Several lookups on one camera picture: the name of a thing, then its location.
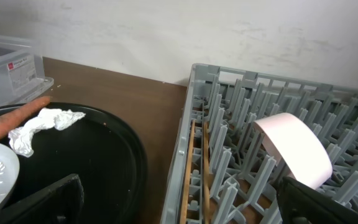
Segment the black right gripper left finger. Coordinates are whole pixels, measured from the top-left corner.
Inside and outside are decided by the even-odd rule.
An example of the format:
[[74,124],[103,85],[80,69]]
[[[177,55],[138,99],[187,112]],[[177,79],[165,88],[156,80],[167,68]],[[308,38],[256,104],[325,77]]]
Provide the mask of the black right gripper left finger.
[[0,224],[78,223],[84,190],[78,174],[70,174],[0,210]]

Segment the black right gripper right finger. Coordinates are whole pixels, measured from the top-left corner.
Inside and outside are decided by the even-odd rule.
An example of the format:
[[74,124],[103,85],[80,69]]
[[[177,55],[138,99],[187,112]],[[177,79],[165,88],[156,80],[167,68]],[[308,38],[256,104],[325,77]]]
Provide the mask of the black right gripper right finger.
[[284,177],[277,203],[283,224],[358,224],[358,214],[305,184]]

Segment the wooden chopstick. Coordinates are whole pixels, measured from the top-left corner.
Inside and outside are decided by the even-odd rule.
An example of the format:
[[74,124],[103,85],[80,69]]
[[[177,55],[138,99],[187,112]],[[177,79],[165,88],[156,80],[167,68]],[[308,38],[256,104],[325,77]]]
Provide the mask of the wooden chopstick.
[[204,224],[210,224],[209,201],[209,149],[208,149],[208,123],[203,125],[203,192],[204,192]]

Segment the orange carrot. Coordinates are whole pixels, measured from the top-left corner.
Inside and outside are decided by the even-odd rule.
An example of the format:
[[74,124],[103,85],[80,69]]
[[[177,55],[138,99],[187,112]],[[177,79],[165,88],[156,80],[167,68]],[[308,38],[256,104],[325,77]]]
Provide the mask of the orange carrot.
[[35,112],[46,107],[50,103],[50,96],[42,96],[37,98],[20,108],[0,116],[0,140],[6,137],[9,131],[17,128],[21,122],[26,120]]

